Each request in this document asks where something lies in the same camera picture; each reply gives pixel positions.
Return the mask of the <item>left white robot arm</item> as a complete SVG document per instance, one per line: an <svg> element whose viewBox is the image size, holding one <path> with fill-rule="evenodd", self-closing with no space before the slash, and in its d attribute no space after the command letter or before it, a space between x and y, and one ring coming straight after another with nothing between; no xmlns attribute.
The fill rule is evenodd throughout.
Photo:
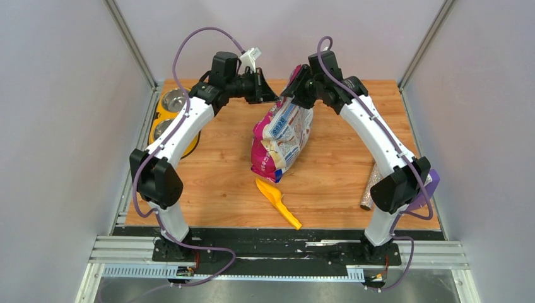
<svg viewBox="0 0 535 303"><path fill-rule="evenodd" d="M184 94L185 104L169 127L145 150L135 149L129 156L134 207L140 211L139 199L150 205L150 211L139 216L155 214L162 239L170 243L169 253L179 261L189 259L197 246L180 207L184 185L176 169L193 139L231 98L244 98L248 104L277 101L256 65L260 55L257 47L239 56L217 52L211 69Z"/></svg>

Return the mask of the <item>yellow plastic scoop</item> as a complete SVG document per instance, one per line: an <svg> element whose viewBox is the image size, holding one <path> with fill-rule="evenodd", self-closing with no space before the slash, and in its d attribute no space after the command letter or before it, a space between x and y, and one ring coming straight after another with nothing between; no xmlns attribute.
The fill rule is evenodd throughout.
<svg viewBox="0 0 535 303"><path fill-rule="evenodd" d="M288 210L283 203L283 193L276 187L270 185L260 179L255 180L258 190L262 195L273 205L279 214L295 229L300 230L302 224L300 221Z"/></svg>

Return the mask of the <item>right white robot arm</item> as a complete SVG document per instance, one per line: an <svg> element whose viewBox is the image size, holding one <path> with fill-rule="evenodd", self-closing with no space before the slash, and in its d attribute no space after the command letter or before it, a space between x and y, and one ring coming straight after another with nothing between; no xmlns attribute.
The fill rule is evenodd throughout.
<svg viewBox="0 0 535 303"><path fill-rule="evenodd" d="M419 198L430 202L427 180L431 164L397 139L356 76L343 77L333 51L319 51L308 60L282 95L305 109L313 107L316 100L323 101L356 131L372 154L382 178L370 188L375 209L361 237L360 254L364 261L374 264L392 244L401 215L409 215Z"/></svg>

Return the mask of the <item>pink pet food bag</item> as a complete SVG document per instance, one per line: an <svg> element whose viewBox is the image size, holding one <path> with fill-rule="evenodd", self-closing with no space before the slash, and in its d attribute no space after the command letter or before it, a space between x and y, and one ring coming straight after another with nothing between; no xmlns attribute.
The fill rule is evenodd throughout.
<svg viewBox="0 0 535 303"><path fill-rule="evenodd" d="M305 148L312 130L314 112L279 97L252 129L251 171L278 183Z"/></svg>

